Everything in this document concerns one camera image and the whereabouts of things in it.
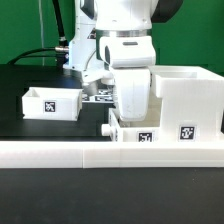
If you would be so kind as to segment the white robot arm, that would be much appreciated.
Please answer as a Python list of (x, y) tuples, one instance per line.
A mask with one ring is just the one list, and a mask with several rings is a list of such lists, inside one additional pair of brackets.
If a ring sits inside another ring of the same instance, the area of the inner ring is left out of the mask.
[(75, 35), (63, 68), (86, 83), (112, 85), (120, 118), (144, 120), (156, 63), (152, 25), (171, 19), (183, 1), (75, 0)]

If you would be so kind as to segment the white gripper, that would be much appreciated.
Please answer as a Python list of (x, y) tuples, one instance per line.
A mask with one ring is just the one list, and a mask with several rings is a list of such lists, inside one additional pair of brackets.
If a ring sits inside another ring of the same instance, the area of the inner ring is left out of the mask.
[(113, 69), (117, 103), (122, 121), (143, 121), (148, 111), (150, 71), (148, 67)]

